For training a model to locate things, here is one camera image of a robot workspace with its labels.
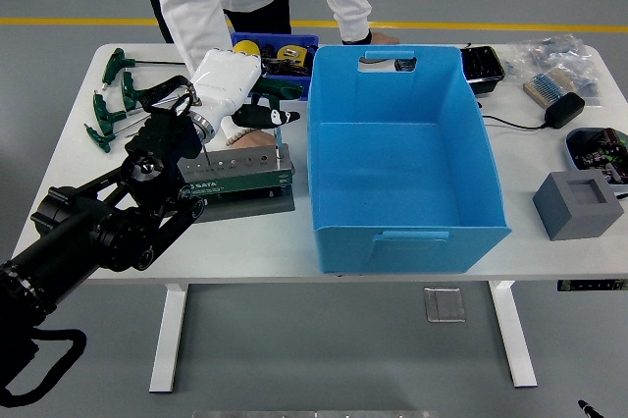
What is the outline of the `person's left hand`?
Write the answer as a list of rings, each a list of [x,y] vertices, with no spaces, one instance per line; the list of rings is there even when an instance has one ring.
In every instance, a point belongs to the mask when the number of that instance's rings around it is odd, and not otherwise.
[[[373,32],[370,31],[370,35],[365,38],[364,45],[398,45],[400,40],[397,37],[387,35],[383,32]],[[367,59],[361,57],[359,59],[360,63],[363,64],[377,64],[384,62],[384,59]]]

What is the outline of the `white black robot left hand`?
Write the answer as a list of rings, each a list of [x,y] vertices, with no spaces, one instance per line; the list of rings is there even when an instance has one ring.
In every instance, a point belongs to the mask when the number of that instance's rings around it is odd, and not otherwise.
[[[212,49],[192,76],[201,106],[199,114],[210,135],[226,117],[241,128],[276,129],[300,119],[296,111],[280,109],[282,100],[297,99],[302,87],[289,81],[264,78],[257,56]]]

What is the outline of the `person's right hand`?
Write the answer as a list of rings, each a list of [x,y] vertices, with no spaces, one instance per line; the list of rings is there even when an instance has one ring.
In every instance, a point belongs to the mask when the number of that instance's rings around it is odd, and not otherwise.
[[[227,141],[227,145],[234,149],[274,146],[276,139],[273,135],[262,130],[244,129]]]

